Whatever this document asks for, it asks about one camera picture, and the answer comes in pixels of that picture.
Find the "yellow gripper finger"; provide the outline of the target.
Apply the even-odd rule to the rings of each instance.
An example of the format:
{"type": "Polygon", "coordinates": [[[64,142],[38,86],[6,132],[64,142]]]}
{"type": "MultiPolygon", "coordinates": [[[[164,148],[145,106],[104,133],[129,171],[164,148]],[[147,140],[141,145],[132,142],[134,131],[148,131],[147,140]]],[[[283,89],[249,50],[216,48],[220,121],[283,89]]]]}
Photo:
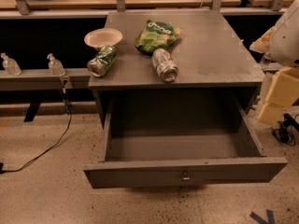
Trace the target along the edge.
{"type": "Polygon", "coordinates": [[[273,76],[266,102],[284,108],[290,108],[299,99],[299,70],[281,68],[273,76]]]}
{"type": "Polygon", "coordinates": [[[274,124],[283,116],[284,111],[283,106],[264,103],[258,115],[258,121],[268,125],[274,124]]]}

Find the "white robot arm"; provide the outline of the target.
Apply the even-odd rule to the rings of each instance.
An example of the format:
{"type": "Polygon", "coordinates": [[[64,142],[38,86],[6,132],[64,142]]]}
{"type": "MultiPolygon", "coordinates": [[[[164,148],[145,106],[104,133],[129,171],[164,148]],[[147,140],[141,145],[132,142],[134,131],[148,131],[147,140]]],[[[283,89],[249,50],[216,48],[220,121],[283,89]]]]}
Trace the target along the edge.
{"type": "Polygon", "coordinates": [[[273,124],[299,98],[299,1],[295,0],[249,49],[268,54],[271,61],[281,65],[258,116],[258,121],[273,124]]]}

